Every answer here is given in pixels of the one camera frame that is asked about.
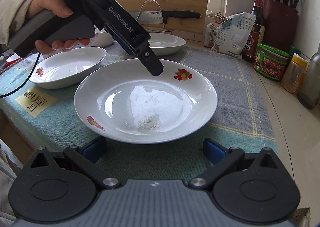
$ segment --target yellow lid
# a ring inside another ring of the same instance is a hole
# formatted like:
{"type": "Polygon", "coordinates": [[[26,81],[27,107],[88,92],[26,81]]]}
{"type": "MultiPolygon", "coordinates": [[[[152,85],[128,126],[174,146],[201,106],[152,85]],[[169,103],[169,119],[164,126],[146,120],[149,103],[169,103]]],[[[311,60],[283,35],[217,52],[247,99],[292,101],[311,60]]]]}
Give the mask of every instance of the yellow lid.
{"type": "Polygon", "coordinates": [[[307,68],[308,61],[304,60],[302,57],[298,56],[297,54],[293,54],[292,61],[302,66],[303,68],[307,68]]]}

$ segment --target metal rivet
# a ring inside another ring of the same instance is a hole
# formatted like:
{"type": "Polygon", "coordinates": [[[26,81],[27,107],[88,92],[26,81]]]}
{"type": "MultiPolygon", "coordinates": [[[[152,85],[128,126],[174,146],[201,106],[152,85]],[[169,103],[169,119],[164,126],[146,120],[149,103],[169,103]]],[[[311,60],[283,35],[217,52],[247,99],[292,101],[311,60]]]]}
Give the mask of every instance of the metal rivet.
{"type": "Polygon", "coordinates": [[[108,178],[104,179],[102,182],[103,182],[103,184],[105,184],[107,186],[115,186],[119,183],[119,180],[115,179],[113,177],[108,177],[108,178]]]}
{"type": "Polygon", "coordinates": [[[191,184],[194,186],[204,186],[206,183],[206,180],[203,178],[194,178],[191,180],[191,184]]]}

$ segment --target black cable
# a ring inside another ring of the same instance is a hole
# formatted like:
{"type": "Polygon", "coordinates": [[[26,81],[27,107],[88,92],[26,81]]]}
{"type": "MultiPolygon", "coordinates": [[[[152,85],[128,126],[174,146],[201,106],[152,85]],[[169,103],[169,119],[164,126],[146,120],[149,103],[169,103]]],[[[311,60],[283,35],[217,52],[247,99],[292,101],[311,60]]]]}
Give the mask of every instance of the black cable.
{"type": "Polygon", "coordinates": [[[38,61],[39,61],[39,58],[40,58],[40,54],[41,54],[41,53],[39,52],[38,57],[37,57],[37,60],[36,60],[36,63],[35,63],[35,65],[33,66],[33,69],[32,69],[32,71],[31,71],[31,73],[29,74],[28,78],[22,83],[22,85],[20,85],[17,89],[13,90],[13,91],[10,92],[10,93],[6,93],[6,94],[4,94],[4,95],[0,95],[0,98],[8,97],[9,95],[17,92],[18,90],[20,90],[20,89],[27,83],[27,81],[30,79],[31,75],[33,74],[34,70],[36,69],[36,66],[38,65],[38,61]]]}

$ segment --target knife block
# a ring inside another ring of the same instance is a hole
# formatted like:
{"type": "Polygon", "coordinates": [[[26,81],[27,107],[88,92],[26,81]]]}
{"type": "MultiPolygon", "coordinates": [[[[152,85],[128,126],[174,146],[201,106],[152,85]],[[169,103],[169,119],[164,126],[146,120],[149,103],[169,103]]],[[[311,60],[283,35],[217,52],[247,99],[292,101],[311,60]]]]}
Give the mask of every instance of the knife block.
{"type": "Polygon", "coordinates": [[[265,0],[263,15],[266,21],[263,44],[288,53],[297,29],[298,13],[280,2],[265,0]]]}

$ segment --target glass jar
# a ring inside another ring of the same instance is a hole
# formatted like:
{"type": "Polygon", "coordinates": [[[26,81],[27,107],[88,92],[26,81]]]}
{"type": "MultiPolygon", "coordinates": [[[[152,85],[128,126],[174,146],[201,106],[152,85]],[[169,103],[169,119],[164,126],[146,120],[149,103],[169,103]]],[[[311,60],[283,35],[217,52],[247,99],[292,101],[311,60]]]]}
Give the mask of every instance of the glass jar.
{"type": "Polygon", "coordinates": [[[293,54],[292,60],[281,80],[282,87],[289,93],[297,94],[302,85],[307,65],[307,60],[297,54],[293,54]]]}
{"type": "Polygon", "coordinates": [[[307,109],[316,107],[320,100],[320,52],[315,53],[310,59],[298,100],[307,109]]]}
{"type": "Polygon", "coordinates": [[[289,54],[269,45],[258,43],[253,67],[262,76],[280,81],[289,63],[289,54]]]}

